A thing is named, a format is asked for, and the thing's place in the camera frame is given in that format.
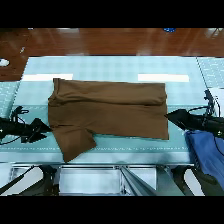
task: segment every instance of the blue fabric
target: blue fabric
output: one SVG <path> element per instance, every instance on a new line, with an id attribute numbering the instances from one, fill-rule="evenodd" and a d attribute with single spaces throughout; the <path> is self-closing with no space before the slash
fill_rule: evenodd
<path id="1" fill-rule="evenodd" d="M 200 168 L 204 174 L 217 179 L 224 190 L 224 156 L 218 151 L 214 136 L 206 131 L 187 131 L 186 142 L 197 155 Z M 215 138 L 219 150 L 224 154 L 224 140 Z"/>

